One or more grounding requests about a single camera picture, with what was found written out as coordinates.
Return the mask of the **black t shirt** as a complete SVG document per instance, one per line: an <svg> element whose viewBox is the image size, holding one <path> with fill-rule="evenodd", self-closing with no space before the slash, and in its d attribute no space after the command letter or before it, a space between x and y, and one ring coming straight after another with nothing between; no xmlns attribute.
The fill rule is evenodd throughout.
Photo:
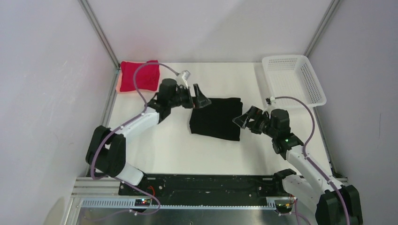
<svg viewBox="0 0 398 225"><path fill-rule="evenodd" d="M209 136L227 141L240 141L240 127L233 119L242 115L240 98L210 98L211 104L193 109L189 120L191 134Z"/></svg>

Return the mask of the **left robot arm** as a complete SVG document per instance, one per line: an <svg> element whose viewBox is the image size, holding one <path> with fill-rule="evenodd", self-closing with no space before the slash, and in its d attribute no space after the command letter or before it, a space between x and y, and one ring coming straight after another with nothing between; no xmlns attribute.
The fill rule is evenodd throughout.
<svg viewBox="0 0 398 225"><path fill-rule="evenodd" d="M105 126L95 128L85 157L91 169L98 169L112 178L130 183L130 189L143 195L148 182L145 173L126 161L127 140L163 122L174 107L200 109L211 104L197 84L190 88L171 78L163 79L158 92L145 104L144 111L115 129Z"/></svg>

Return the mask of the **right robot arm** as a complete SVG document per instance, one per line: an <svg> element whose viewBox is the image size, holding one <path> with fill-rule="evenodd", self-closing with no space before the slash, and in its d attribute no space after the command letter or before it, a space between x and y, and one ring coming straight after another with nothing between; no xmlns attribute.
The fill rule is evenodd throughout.
<svg viewBox="0 0 398 225"><path fill-rule="evenodd" d="M312 156L306 145L291 132L289 113L283 109L271 112L255 106L233 122L254 134L271 138L274 152L293 165L299 175L284 171L273 182L273 191L280 196L292 194L315 216L320 225L361 225L363 216L360 195L353 185L344 185L332 175L327 175Z"/></svg>

